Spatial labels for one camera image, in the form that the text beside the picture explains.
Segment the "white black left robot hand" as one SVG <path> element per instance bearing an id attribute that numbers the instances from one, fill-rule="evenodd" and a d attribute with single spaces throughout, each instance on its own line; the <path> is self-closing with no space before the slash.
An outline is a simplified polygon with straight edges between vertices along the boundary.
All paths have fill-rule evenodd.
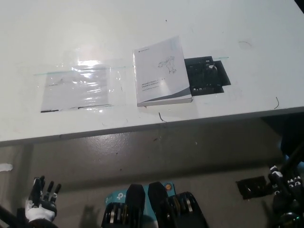
<path id="1" fill-rule="evenodd" d="M 46 185 L 45 176 L 35 177 L 25 201 L 25 217 L 33 226 L 52 226 L 57 216 L 56 200 L 62 185 L 51 181 Z"/>

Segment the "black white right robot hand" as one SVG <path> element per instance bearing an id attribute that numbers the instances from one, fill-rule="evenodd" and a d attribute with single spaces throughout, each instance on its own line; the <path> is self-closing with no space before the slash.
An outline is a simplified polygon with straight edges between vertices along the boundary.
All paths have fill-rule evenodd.
<path id="1" fill-rule="evenodd" d="M 284 175 L 277 166 L 273 165 L 270 167 L 268 178 L 274 193 L 272 204 L 274 213 L 302 215 L 304 213 L 304 186 L 297 168 Z"/>

